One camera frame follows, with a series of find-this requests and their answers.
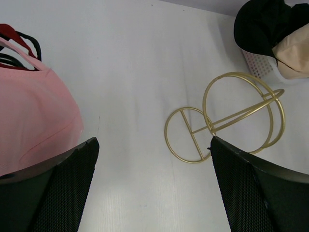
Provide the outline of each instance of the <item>black cloth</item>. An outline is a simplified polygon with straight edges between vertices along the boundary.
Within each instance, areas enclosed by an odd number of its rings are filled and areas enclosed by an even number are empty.
[[[290,7],[284,0],[251,0],[236,16],[234,38],[247,52],[275,58],[272,48],[308,23],[307,3]]]

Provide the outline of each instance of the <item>circular metal base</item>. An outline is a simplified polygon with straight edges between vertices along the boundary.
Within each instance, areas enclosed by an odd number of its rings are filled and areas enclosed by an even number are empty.
[[[247,83],[249,83],[252,87],[254,87],[254,89],[260,94],[260,96],[262,97],[263,101],[258,103],[258,104],[255,104],[251,107],[248,107],[244,110],[241,110],[237,113],[234,113],[230,116],[227,116],[225,118],[222,118],[214,123],[212,123],[211,119],[208,117],[207,115],[207,108],[206,108],[206,101],[207,101],[207,95],[208,95],[208,92],[211,88],[211,86],[218,80],[220,79],[223,79],[225,77],[234,77],[234,78],[238,78],[238,79],[241,79],[243,81],[246,81]],[[267,94],[264,94],[262,92],[262,90],[256,85],[256,83],[259,83],[268,93]],[[249,75],[249,74],[246,74],[246,73],[242,73],[242,72],[229,72],[229,73],[226,73],[224,75],[221,75],[221,76],[218,76],[217,78],[213,79],[210,84],[207,86],[206,90],[205,90],[205,93],[204,93],[204,97],[203,97],[203,111],[200,111],[196,108],[193,108],[193,107],[183,107],[183,108],[180,108],[180,109],[177,109],[175,110],[167,119],[166,123],[165,123],[165,129],[164,129],[164,137],[165,137],[165,141],[168,145],[168,148],[169,150],[171,151],[171,153],[177,157],[178,159],[180,159],[181,161],[183,162],[187,162],[187,163],[201,163],[203,161],[205,161],[207,158],[209,158],[209,156],[211,155],[210,152],[207,154],[207,155],[203,155],[202,154],[202,151],[200,150],[198,144],[197,144],[197,141],[195,139],[195,136],[194,134],[195,133],[198,133],[202,130],[205,130],[205,129],[208,129],[209,132],[215,136],[216,135],[216,132],[228,127],[228,126],[231,126],[233,125],[234,123],[237,123],[241,120],[243,120],[244,118],[256,113],[257,111],[259,111],[260,109],[266,107],[267,108],[267,111],[268,111],[268,114],[269,114],[269,120],[270,120],[270,128],[269,128],[269,133],[268,133],[268,137],[266,138],[265,142],[256,150],[254,151],[251,151],[250,153],[251,154],[256,154],[258,152],[260,152],[261,150],[263,150],[264,148],[267,148],[267,147],[270,147],[272,145],[274,145],[281,137],[282,137],[282,134],[284,132],[284,129],[285,129],[285,115],[284,115],[284,110],[283,110],[283,107],[282,107],[282,104],[279,100],[279,97],[284,93],[284,89],[277,89],[277,90],[272,90],[266,83],[264,83],[263,81],[261,81],[260,79],[252,76],[252,75]],[[271,142],[270,142],[270,139],[272,137],[272,134],[273,134],[273,129],[274,129],[274,118],[273,118],[273,113],[271,111],[271,108],[269,106],[269,104],[271,104],[272,102],[276,102],[277,104],[277,107],[279,109],[279,113],[280,113],[280,117],[281,117],[281,127],[280,127],[280,130],[279,130],[279,133],[278,135],[275,137],[275,139],[273,139]],[[196,131],[192,131],[189,123],[188,123],[188,120],[184,114],[184,110],[194,110],[194,111],[197,111],[199,113],[201,113],[203,116],[204,116],[204,119],[205,119],[205,123],[206,123],[206,126],[205,127],[202,127]],[[196,160],[196,161],[191,161],[191,160],[186,160],[180,156],[178,156],[176,154],[176,152],[171,148],[170,146],[170,143],[169,143],[169,139],[168,139],[168,126],[169,126],[169,122],[171,120],[171,118],[177,113],[177,112],[180,112],[183,116],[183,119],[184,119],[184,122],[186,123],[187,125],[187,128],[189,130],[189,133],[192,137],[192,140],[197,148],[197,151],[199,153],[199,156],[200,156],[200,159],[199,160]],[[221,125],[221,126],[218,126],[217,128],[215,127],[215,125],[219,124],[219,123],[223,123],[225,121],[228,121],[226,122],[225,124]]]

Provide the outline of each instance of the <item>metal ring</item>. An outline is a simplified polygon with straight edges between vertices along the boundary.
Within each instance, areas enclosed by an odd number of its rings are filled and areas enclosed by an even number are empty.
[[[282,107],[282,104],[280,102],[280,100],[278,99],[278,97],[280,97],[283,93],[284,93],[284,89],[277,89],[275,91],[273,91],[265,82],[263,82],[262,80],[252,76],[252,75],[249,75],[249,74],[246,74],[246,73],[242,73],[242,72],[229,72],[229,73],[226,73],[226,74],[223,74],[221,76],[218,76],[217,78],[213,79],[210,84],[207,86],[206,90],[205,90],[205,93],[204,93],[204,97],[203,97],[203,115],[204,115],[204,119],[205,119],[205,122],[206,122],[206,125],[210,131],[210,133],[212,135],[215,135],[214,131],[218,131],[218,129],[216,130],[215,129],[212,129],[210,130],[211,127],[214,128],[214,124],[211,124],[209,123],[208,121],[208,116],[207,116],[207,110],[206,110],[206,100],[207,100],[207,95],[208,95],[208,92],[211,88],[211,86],[218,80],[222,79],[222,78],[225,78],[225,77],[235,77],[235,78],[239,78],[241,80],[244,80],[246,81],[247,83],[249,83],[251,86],[253,86],[255,88],[255,90],[261,95],[261,97],[263,98],[264,100],[264,103],[260,103],[260,104],[256,104],[254,105],[255,107],[249,107],[249,108],[252,108],[250,109],[250,111],[247,111],[247,113],[245,113],[244,115],[234,119],[231,123],[227,123],[226,125],[227,126],[230,126],[231,124],[234,124],[248,116],[250,116],[251,114],[254,114],[255,112],[259,111],[260,109],[264,108],[265,106],[267,107],[268,109],[268,113],[269,113],[269,119],[270,119],[270,129],[269,129],[269,133],[268,133],[268,137],[266,138],[265,142],[256,150],[254,151],[251,151],[250,153],[251,154],[256,154],[258,152],[260,152],[261,150],[263,150],[264,148],[267,148],[267,147],[270,147],[272,145],[274,145],[283,135],[283,132],[284,132],[284,129],[285,129],[285,115],[284,115],[284,110],[283,110],[283,107]],[[254,83],[254,81],[258,82],[265,90],[268,91],[268,94],[263,94],[263,92],[261,91],[261,89]],[[270,139],[271,139],[271,136],[272,136],[272,133],[273,133],[273,127],[274,127],[274,120],[273,120],[273,114],[272,114],[272,111],[271,111],[271,108],[269,106],[270,103],[272,103],[273,101],[276,102],[277,106],[278,106],[278,109],[279,109],[279,112],[280,112],[280,116],[281,116],[281,127],[280,127],[280,131],[277,135],[277,137],[270,142]],[[231,116],[228,116],[225,118],[225,120],[228,120],[230,118],[232,118],[235,114],[231,115]]]
[[[168,139],[168,126],[169,126],[169,121],[171,120],[171,118],[177,113],[177,112],[182,112],[183,110],[194,110],[194,111],[197,111],[199,112],[200,114],[203,114],[202,111],[196,109],[196,108],[193,108],[193,107],[183,107],[183,108],[179,108],[177,110],[175,110],[173,113],[170,114],[170,116],[168,117],[168,119],[166,120],[166,123],[165,123],[165,127],[164,127],[164,137],[165,137],[165,142],[166,144],[168,145],[168,148],[169,150],[171,151],[171,153],[177,157],[178,159],[180,159],[181,161],[183,162],[186,162],[186,163],[201,163],[205,160],[207,160],[210,156],[211,156],[211,153],[209,152],[206,156],[204,156],[203,154],[200,153],[200,149],[198,147],[198,144],[195,143],[195,146],[197,148],[197,150],[199,151],[199,154],[200,154],[200,157],[201,159],[199,160],[187,160],[187,159],[184,159],[184,158],[181,158],[180,156],[178,156],[176,154],[176,152],[172,149],[172,147],[170,146],[170,143],[169,143],[169,139]]]

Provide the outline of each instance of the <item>black fabric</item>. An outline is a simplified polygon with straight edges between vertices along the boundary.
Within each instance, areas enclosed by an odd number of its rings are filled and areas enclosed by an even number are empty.
[[[77,232],[98,158],[92,141],[55,167],[30,232]]]
[[[234,37],[241,49],[275,58],[272,48],[308,23],[307,3],[290,7],[284,0],[251,0],[237,14]]]
[[[309,231],[309,175],[218,137],[211,141],[211,155],[232,232]]]
[[[99,144],[92,138],[39,164],[0,176],[1,232],[77,232]]]
[[[252,166],[216,140],[211,155],[232,232],[275,232]]]

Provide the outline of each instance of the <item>pink garment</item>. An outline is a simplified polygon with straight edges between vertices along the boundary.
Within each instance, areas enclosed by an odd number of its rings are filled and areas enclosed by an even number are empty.
[[[0,176],[75,147],[83,130],[80,110],[50,68],[0,37],[37,71],[0,67]]]

